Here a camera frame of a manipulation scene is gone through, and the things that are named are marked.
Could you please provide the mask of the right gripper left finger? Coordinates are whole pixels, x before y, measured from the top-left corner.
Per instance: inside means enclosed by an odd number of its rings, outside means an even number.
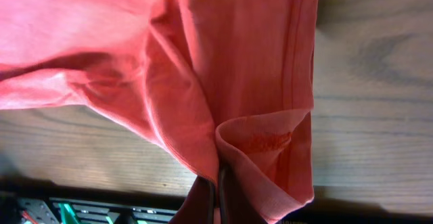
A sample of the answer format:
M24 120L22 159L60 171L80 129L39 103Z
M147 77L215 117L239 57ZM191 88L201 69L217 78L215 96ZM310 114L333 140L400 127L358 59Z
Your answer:
M202 177L194 181L185 201L169 224L213 224L215 186Z

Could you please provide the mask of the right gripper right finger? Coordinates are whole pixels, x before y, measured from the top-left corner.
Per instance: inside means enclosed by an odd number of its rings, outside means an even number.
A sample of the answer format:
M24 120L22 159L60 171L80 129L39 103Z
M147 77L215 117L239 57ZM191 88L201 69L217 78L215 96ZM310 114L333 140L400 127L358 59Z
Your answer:
M228 165L223 165L219 172L218 197L222 224L267 224L252 207Z

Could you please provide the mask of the red t-shirt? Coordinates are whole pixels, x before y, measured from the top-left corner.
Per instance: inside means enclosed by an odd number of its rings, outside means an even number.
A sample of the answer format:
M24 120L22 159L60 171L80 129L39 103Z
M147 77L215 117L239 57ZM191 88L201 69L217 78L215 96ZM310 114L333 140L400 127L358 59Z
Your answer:
M314 198L318 0L1 0L1 108L84 105L276 223Z

